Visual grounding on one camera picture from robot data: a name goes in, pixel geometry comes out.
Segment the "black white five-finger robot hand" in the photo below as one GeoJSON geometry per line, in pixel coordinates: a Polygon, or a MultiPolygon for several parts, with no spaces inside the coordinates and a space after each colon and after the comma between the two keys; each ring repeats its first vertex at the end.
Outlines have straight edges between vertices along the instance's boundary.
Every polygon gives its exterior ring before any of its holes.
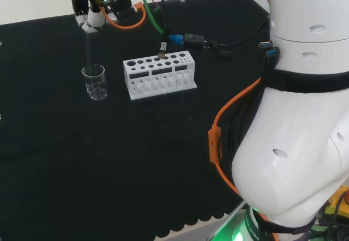
{"type": "Polygon", "coordinates": [[[71,0],[75,19],[86,33],[99,31],[109,20],[120,23],[134,16],[131,0],[71,0]]]}

